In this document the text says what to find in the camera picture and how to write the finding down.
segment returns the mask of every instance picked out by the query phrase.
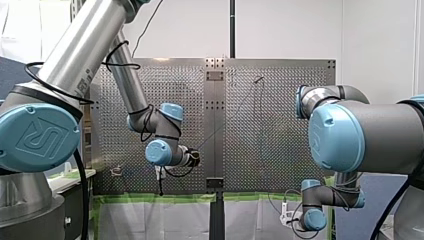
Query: industrial robot arm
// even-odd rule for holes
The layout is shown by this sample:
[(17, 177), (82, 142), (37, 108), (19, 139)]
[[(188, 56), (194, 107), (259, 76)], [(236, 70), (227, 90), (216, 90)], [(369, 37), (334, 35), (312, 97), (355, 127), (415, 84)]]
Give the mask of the industrial robot arm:
[[(337, 104), (342, 101), (358, 101), (368, 104), (368, 99), (358, 89), (351, 86), (301, 86), (296, 96), (296, 115), (300, 119), (310, 119), (314, 111), (328, 104)], [(322, 185), (316, 179), (307, 179), (302, 182), (302, 216), (297, 224), (300, 231), (320, 231), (327, 225), (322, 206), (338, 206), (344, 208), (362, 208), (365, 197), (358, 185), (358, 173), (349, 171), (336, 173), (335, 186)]]
[(423, 189), (418, 179), (424, 150), (423, 103), (424, 97), (417, 96), (398, 104), (368, 104), (360, 91), (348, 86), (299, 88), (297, 116), (309, 119), (312, 157), (321, 168), (336, 171), (333, 187), (313, 179), (302, 182), (301, 230), (325, 227), (322, 205), (364, 206), (358, 172), (407, 174), (412, 186)]
[[(131, 22), (148, 0), (87, 1), (61, 38), (37, 78), (19, 84), (0, 107), (0, 168), (11, 172), (41, 172), (66, 161), (80, 139), (79, 101), (110, 49), (123, 42), (121, 28)], [(158, 166), (199, 163), (197, 151), (178, 145), (183, 108), (149, 105), (137, 72), (116, 64), (131, 62), (123, 44), (109, 66), (128, 111), (128, 126), (138, 133), (154, 133), (146, 158)]]

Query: ur logo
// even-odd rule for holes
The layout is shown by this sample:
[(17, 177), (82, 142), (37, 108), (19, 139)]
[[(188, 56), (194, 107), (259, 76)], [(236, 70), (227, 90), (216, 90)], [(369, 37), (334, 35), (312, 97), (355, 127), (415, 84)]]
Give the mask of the ur logo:
[(53, 159), (68, 135), (66, 128), (39, 117), (28, 125), (16, 149)]

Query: pegboard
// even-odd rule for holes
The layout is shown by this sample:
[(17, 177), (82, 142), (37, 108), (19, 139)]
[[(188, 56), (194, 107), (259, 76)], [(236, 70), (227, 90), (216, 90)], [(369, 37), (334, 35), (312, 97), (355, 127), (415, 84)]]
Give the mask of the pegboard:
[[(164, 102), (184, 108), (180, 144), (197, 146), (203, 141), (203, 62), (201, 60), (166, 61), (138, 60), (142, 67), (139, 77), (149, 102), (160, 108)], [(101, 68), (94, 80), (92, 97), (99, 99), (93, 106), (93, 163), (99, 174), (95, 178), (96, 194), (122, 192), (158, 192), (154, 167), (145, 159), (144, 150), (153, 140), (142, 143), (140, 134), (127, 128), (127, 112), (115, 80), (106, 68)], [(122, 166), (122, 177), (112, 177), (110, 170)], [(177, 169), (182, 174), (187, 168)], [(203, 165), (184, 178), (168, 176), (163, 181), (166, 194), (205, 192)]]
[[(226, 59), (219, 65), (222, 81), (212, 85), (207, 79), (211, 66), (205, 59), (135, 61), (142, 66), (139, 76), (150, 103), (184, 107), (181, 144), (197, 147), (211, 126), (223, 124), (202, 147), (200, 167), (184, 178), (164, 181), (166, 194), (204, 193), (206, 177), (211, 176), (224, 177), (225, 191), (298, 189), (304, 178), (323, 176), (310, 156), (307, 121), (295, 118), (295, 92), (302, 84), (334, 84), (333, 61)], [(254, 84), (259, 77), (262, 80)], [(211, 115), (206, 97), (211, 91), (214, 100), (219, 99), (221, 114)], [(91, 96), (96, 101), (91, 109), (92, 165), (98, 170), (95, 194), (157, 193), (154, 169), (144, 157), (148, 142), (141, 143), (140, 135), (128, 130), (126, 109), (105, 68), (97, 73)], [(221, 147), (211, 143), (216, 139), (222, 139)], [(123, 176), (112, 177), (110, 170), (118, 165)]]
[(296, 119), (294, 96), (302, 84), (334, 84), (334, 65), (310, 60), (227, 61), (225, 191), (299, 189), (303, 179), (323, 177), (308, 147), (308, 122)]

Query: robotic arm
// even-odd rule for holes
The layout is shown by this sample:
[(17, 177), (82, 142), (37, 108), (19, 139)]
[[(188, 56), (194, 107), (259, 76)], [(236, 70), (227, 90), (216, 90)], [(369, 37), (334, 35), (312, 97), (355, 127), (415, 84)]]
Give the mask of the robotic arm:
[(423, 163), (423, 100), (417, 96), (398, 104), (372, 105), (349, 86), (298, 89), (297, 116), (309, 119), (312, 157), (321, 168), (336, 171), (334, 187), (314, 179), (302, 182), (298, 229), (323, 229), (322, 205), (363, 207), (358, 172), (408, 174), (422, 188), (416, 176)]
[[(147, 102), (137, 72), (122, 66), (131, 57), (128, 47), (121, 44), (121, 28), (147, 2), (88, 0), (38, 76), (29, 72), (35, 80), (16, 85), (0, 106), (0, 185), (4, 191), (0, 194), (0, 238), (64, 239), (64, 200), (52, 195), (42, 172), (59, 166), (76, 151), (82, 117), (79, 103), (91, 103), (84, 96), (110, 49), (114, 52), (107, 65), (127, 108), (128, 127), (140, 134), (155, 134), (146, 148), (147, 160), (157, 166), (199, 164), (196, 150), (178, 144), (183, 108), (163, 103), (155, 109)], [(82, 163), (78, 167), (83, 175)], [(86, 188), (84, 178), (81, 182)], [(88, 227), (86, 191), (82, 239)], [(22, 231), (21, 223), (30, 225), (25, 229), (31, 231)]]
[[(89, 89), (109, 49), (124, 42), (121, 28), (131, 22), (146, 0), (87, 1), (38, 73), (36, 81), (15, 86), (0, 107), (0, 167), (11, 172), (41, 172), (66, 161), (76, 149), (82, 117), (79, 102)], [(124, 44), (112, 65), (131, 61)], [(197, 165), (199, 154), (178, 145), (183, 108), (149, 105), (137, 72), (110, 66), (129, 113), (128, 127), (155, 133), (146, 158), (158, 166)], [(61, 90), (67, 94), (49, 88)]]

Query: wire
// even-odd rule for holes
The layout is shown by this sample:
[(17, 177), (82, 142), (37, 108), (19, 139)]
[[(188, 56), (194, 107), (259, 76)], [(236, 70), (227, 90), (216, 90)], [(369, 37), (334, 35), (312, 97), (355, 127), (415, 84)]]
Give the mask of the wire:
[(160, 167), (159, 168), (159, 196), (163, 196), (163, 187), (162, 187), (162, 168), (163, 167)]
[(315, 238), (316, 236), (318, 236), (318, 234), (319, 234), (319, 231), (317, 231), (317, 232), (315, 232), (315, 234), (314, 235), (312, 235), (312, 236), (310, 236), (310, 237), (303, 237), (303, 236), (300, 236), (299, 235), (299, 233), (297, 233), (298, 231), (295, 229), (295, 227), (293, 226), (293, 222), (299, 222), (300, 220), (299, 219), (294, 219), (294, 216), (296, 216), (296, 213), (297, 213), (297, 211), (299, 210), (299, 208), (300, 208), (300, 206), (302, 205), (302, 203), (299, 203), (298, 205), (297, 205), (297, 207), (296, 207), (296, 209), (294, 210), (294, 212), (293, 212), (293, 215), (292, 215), (292, 219), (291, 219), (291, 221), (290, 221), (290, 224), (291, 224), (291, 227), (292, 227), (292, 231), (293, 231), (293, 233), (294, 233), (294, 235), (296, 235), (298, 238), (300, 238), (300, 239), (306, 239), (306, 240), (308, 240), (308, 239), (313, 239), (313, 238)]
[(140, 140), (141, 142), (146, 142), (147, 140), (149, 140), (149, 138), (153, 135), (153, 133), (150, 133), (146, 138), (143, 138), (143, 134), (147, 133), (147, 125), (150, 123), (150, 119), (152, 118), (153, 115), (153, 111), (155, 110), (155, 106), (153, 106), (152, 104), (149, 104), (147, 106), (147, 108), (143, 109), (141, 112), (145, 112), (147, 110), (150, 109), (150, 112), (148, 113), (148, 115), (144, 118), (144, 122), (143, 122), (143, 130), (141, 130), (141, 134), (140, 134)]
[[(258, 77), (258, 79), (256, 79), (254, 82), (253, 82), (253, 84), (257, 84), (259, 81), (261, 81), (262, 79), (264, 79), (264, 77)], [(207, 138), (205, 138), (205, 140), (197, 147), (197, 149), (199, 150), (200, 148), (202, 148), (204, 145), (205, 145), (205, 143), (211, 138), (211, 137), (213, 137), (213, 136), (215, 136), (215, 134), (219, 131), (219, 130), (221, 130), (221, 128), (223, 128), (225, 125), (227, 125), (227, 123), (228, 122), (230, 122), (235, 116), (237, 116), (238, 115), (238, 113), (239, 113), (239, 111), (240, 111), (240, 109), (241, 109), (241, 107), (244, 105), (244, 103), (245, 103), (245, 101), (246, 101), (246, 99), (247, 99), (247, 97), (249, 97), (250, 96), (250, 93), (252, 92), (252, 90), (253, 90), (253, 87), (254, 87), (255, 85), (252, 85), (251, 87), (250, 87), (250, 89), (249, 89), (249, 92), (246, 94), (246, 96), (244, 96), (244, 98), (241, 100), (241, 103), (240, 103), (240, 105), (237, 107), (237, 110), (236, 110), (236, 112), (227, 120), (227, 121), (225, 121), (223, 124), (221, 124), (213, 133), (211, 133)]]
[(85, 175), (84, 163), (82, 162), (81, 156), (78, 149), (74, 152), (75, 162), (77, 163), (78, 172), (81, 179), (81, 191), (82, 191), (82, 231), (81, 240), (87, 240), (88, 238), (88, 221), (89, 221), (89, 204), (90, 199), (88, 197), (88, 182)]
[(174, 178), (182, 178), (182, 177), (185, 177), (185, 176), (189, 175), (193, 171), (194, 164), (191, 166), (191, 168), (186, 173), (181, 174), (181, 175), (176, 175), (174, 173), (171, 173), (168, 169), (166, 169), (166, 167), (164, 167), (164, 169), (165, 169), (165, 172), (167, 174), (171, 175), (172, 177), (174, 177)]
[(376, 223), (374, 230), (371, 234), (370, 240), (375, 240), (378, 236), (378, 233), (380, 231), (381, 226), (383, 226), (384, 221), (386, 220), (386, 217), (389, 215), (390, 211), (392, 210), (393, 206), (396, 204), (396, 202), (402, 197), (402, 195), (405, 193), (406, 189), (409, 187), (409, 181), (406, 180), (403, 185), (400, 187), (400, 189), (396, 192), (395, 196), (390, 200), (389, 204), (387, 204), (386, 208), (384, 209), (383, 213), (380, 216), (380, 219)]
[(272, 208), (274, 208), (274, 210), (278, 213), (278, 215), (281, 215), (281, 212), (278, 210), (278, 208), (274, 205), (274, 203), (272, 203), (271, 201), (271, 197), (269, 196), (269, 192), (268, 192), (268, 201), (271, 204)]
[(164, 114), (161, 110), (156, 110), (156, 111), (158, 111), (160, 114), (162, 114), (162, 116), (166, 119), (166, 120), (168, 120), (168, 122), (169, 123), (171, 123), (171, 125), (172, 126), (174, 126), (174, 128), (175, 129), (177, 129), (177, 131), (178, 131), (178, 137), (181, 137), (181, 128), (180, 127), (178, 127), (178, 125), (177, 124), (175, 124), (174, 123), (174, 121), (172, 121), (166, 114)]
[(405, 193), (405, 191), (408, 189), (408, 187), (411, 184), (411, 181), (415, 180), (416, 177), (418, 177), (421, 174), (421, 170), (424, 166), (424, 152), (421, 155), (421, 161), (418, 163), (418, 165), (414, 168), (411, 175), (408, 176), (408, 179), (403, 183), (403, 185), (400, 187), (400, 189), (397, 191), (395, 196), (390, 200), (389, 204), (384, 209), (383, 214), (381, 214), (380, 219), (376, 223), (374, 230), (371, 234), (370, 240), (375, 240), (378, 236), (378, 233), (380, 231), (381, 226), (383, 226), (384, 221), (386, 220), (387, 216), (389, 215), (390, 211), (392, 210), (393, 206), (396, 204), (397, 201), (399, 201), (400, 197)]
[(363, 172), (361, 172), (361, 173), (359, 173), (356, 177), (353, 177), (353, 178), (352, 178), (352, 179), (350, 179), (349, 181), (344, 182), (344, 183), (336, 184), (336, 186), (346, 186), (346, 185), (349, 185), (349, 184), (351, 184), (351, 183), (354, 183), (355, 181), (359, 180), (359, 178), (361, 178), (361, 177), (362, 177), (362, 174), (364, 174), (364, 173), (363, 173)]
[(35, 81), (37, 81), (39, 84), (41, 84), (41, 86), (47, 88), (48, 90), (52, 91), (52, 92), (56, 92), (56, 93), (60, 93), (64, 96), (70, 97), (72, 99), (78, 100), (81, 102), (82, 105), (84, 104), (93, 104), (94, 102), (89, 100), (89, 99), (85, 99), (85, 98), (80, 98), (77, 96), (74, 96), (72, 94), (69, 94), (53, 85), (50, 85), (48, 83), (46, 83), (45, 81), (41, 80), (35, 73), (33, 73), (30, 69), (30, 67), (34, 67), (34, 66), (40, 66), (43, 65), (44, 62), (32, 62), (32, 63), (27, 63), (25, 64), (25, 72), (31, 77), (33, 78)]
[(134, 48), (133, 53), (132, 53), (132, 55), (131, 55), (131, 56), (132, 56), (132, 58), (134, 58), (134, 54), (135, 54), (135, 52), (137, 51), (138, 45), (140, 44), (140, 40), (141, 40), (141, 38), (144, 36), (144, 34), (146, 34), (146, 31), (147, 31), (147, 29), (149, 28), (149, 25), (150, 25), (150, 23), (152, 22), (153, 18), (155, 17), (156, 12), (159, 10), (159, 7), (160, 7), (160, 5), (162, 4), (162, 2), (163, 2), (163, 0), (160, 0), (160, 2), (158, 3), (158, 5), (156, 6), (155, 11), (153, 12), (152, 16), (150, 17), (149, 21), (147, 22), (146, 27), (144, 28), (143, 32), (142, 32), (142, 33), (140, 34), (140, 36), (138, 37), (138, 39), (137, 39), (137, 44), (135, 45), (135, 48)]
[(135, 67), (136, 70), (139, 70), (141, 68), (141, 66), (139, 64), (136, 63), (110, 63), (110, 59), (112, 58), (112, 55), (120, 48), (122, 47), (124, 44), (129, 44), (129, 42), (127, 40), (119, 43), (118, 45), (116, 45), (116, 47), (107, 55), (106, 57), (106, 61), (102, 62), (103, 65), (106, 66), (107, 70), (109, 70), (109, 72), (112, 72), (112, 70), (110, 70), (110, 66), (115, 66), (115, 67)]
[(297, 190), (295, 190), (295, 189), (287, 189), (287, 190), (284, 192), (284, 201), (287, 201), (287, 193), (289, 193), (289, 192), (294, 192), (294, 193), (296, 193), (296, 194), (302, 195), (302, 193), (300, 193), (299, 191), (297, 191)]
[(345, 207), (343, 207), (343, 209), (346, 212), (349, 212), (350, 211), (350, 206), (347, 203), (346, 199), (342, 196), (342, 194), (339, 193), (338, 189), (337, 188), (334, 188), (334, 187), (329, 187), (329, 186), (326, 186), (326, 187), (330, 188), (333, 191), (333, 193), (336, 194), (343, 201), (343, 203), (345, 205)]

